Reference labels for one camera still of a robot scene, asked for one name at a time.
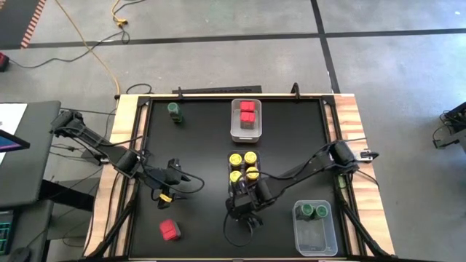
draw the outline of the monitor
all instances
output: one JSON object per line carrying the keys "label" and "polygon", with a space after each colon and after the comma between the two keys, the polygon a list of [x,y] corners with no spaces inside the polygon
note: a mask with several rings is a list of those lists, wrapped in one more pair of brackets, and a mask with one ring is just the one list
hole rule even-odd
{"label": "monitor", "polygon": [[0,130],[0,153],[27,149],[29,146],[30,144],[23,139]]}

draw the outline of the wooden table frame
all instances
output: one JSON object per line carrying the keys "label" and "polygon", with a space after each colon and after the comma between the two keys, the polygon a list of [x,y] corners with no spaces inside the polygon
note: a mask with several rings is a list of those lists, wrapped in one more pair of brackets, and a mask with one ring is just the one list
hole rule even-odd
{"label": "wooden table frame", "polygon": [[[246,98],[246,97],[285,97],[292,98],[294,94],[185,94],[185,98],[214,98],[214,97],[231,97],[231,98]],[[333,115],[331,107],[325,106],[325,113],[328,121],[328,129],[330,131],[331,140],[337,138],[337,134],[341,133],[342,139],[351,140],[357,138],[364,138],[363,126],[361,123],[358,105],[353,94],[301,94],[302,98],[305,97],[318,97],[327,96],[332,97],[335,102],[334,108],[336,109],[338,125],[333,124]],[[176,98],[178,95],[121,95],[119,98],[118,109],[114,120],[114,126],[111,133],[110,141],[118,143],[120,141],[131,139],[134,131],[134,124],[136,123],[136,113],[138,110],[139,98],[153,97],[153,98]],[[138,121],[138,128],[136,135],[142,135],[146,123],[147,106],[141,107]],[[363,150],[368,148],[365,140],[349,142],[352,150]],[[135,148],[141,147],[141,140],[135,143]],[[372,164],[359,164],[360,169],[375,178],[374,169]],[[116,170],[111,165],[106,165],[103,168],[102,176],[100,179],[99,189],[95,199],[94,218],[92,225],[87,234],[87,241],[89,241],[85,255],[89,255],[97,245],[102,241],[105,230],[111,228],[117,215],[120,194],[122,191],[123,175],[117,175]],[[356,205],[358,207],[358,214],[360,221],[365,226],[371,236],[379,243],[380,247],[390,254],[394,253],[392,240],[388,230],[387,221],[385,219],[384,209],[380,198],[377,186],[369,181],[367,178],[357,175],[354,176],[352,182],[353,194],[355,197]],[[129,200],[133,189],[133,182],[130,181],[127,185],[126,202]],[[115,255],[123,255],[125,250],[125,241],[128,234],[128,220],[125,221],[119,231],[118,239],[116,240]],[[358,238],[354,227],[351,222],[346,218],[349,243],[351,245],[351,252],[353,255],[358,255]]]}

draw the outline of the floor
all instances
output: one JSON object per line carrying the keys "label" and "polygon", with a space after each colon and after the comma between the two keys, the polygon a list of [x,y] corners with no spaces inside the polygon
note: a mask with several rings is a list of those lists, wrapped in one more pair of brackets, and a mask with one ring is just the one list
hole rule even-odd
{"label": "floor", "polygon": [[[86,40],[118,32],[108,13],[114,0],[61,2]],[[119,15],[129,20],[132,41],[96,52],[123,92],[136,83],[149,83],[156,93],[256,84],[264,92],[289,92],[298,82],[302,92],[355,93],[369,146],[381,154],[374,167],[396,253],[435,261],[466,256],[466,156],[458,146],[432,144],[438,116],[466,101],[466,2],[148,0]],[[251,35],[260,37],[234,37]],[[78,41],[49,0],[30,48],[2,52],[34,65],[81,54]],[[53,43],[60,44],[47,47]],[[91,55],[31,70],[11,66],[0,77],[0,101],[60,100],[105,112],[115,106],[115,87]],[[106,116],[85,114],[85,121],[105,132]],[[51,156],[47,178],[80,179],[95,169]],[[79,254],[56,242],[48,261]]]}

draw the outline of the clear plastic container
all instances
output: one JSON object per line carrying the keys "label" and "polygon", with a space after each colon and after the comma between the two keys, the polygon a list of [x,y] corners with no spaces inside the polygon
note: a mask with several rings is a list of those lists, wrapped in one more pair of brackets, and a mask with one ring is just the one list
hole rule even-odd
{"label": "clear plastic container", "polygon": [[[254,122],[253,129],[241,128],[240,121],[240,102],[241,101],[253,101],[256,110],[256,121]],[[232,128],[230,129],[232,140],[238,143],[255,143],[259,140],[262,135],[262,104],[257,99],[234,99],[232,101]]]}
{"label": "clear plastic container", "polygon": [[[324,206],[327,208],[328,214],[323,218],[313,215],[309,219],[303,219],[302,215],[300,217],[299,212],[297,212],[297,208],[299,209],[305,204],[312,205],[314,213],[317,212],[317,207]],[[331,206],[327,201],[297,201],[293,207],[293,225],[296,249],[303,256],[334,256],[338,252]]]}

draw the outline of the green cylinder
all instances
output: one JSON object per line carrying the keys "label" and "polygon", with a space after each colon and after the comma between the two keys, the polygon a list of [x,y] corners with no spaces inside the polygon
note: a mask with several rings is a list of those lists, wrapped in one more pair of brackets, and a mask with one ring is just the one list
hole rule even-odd
{"label": "green cylinder", "polygon": [[179,123],[183,120],[183,114],[181,113],[180,106],[177,103],[169,103],[167,109],[171,119],[174,122]]}
{"label": "green cylinder", "polygon": [[315,208],[314,215],[312,216],[312,219],[321,219],[324,218],[328,215],[328,209],[324,205],[318,205]]}
{"label": "green cylinder", "polygon": [[314,207],[311,204],[300,205],[295,209],[296,219],[309,220],[314,212]]}

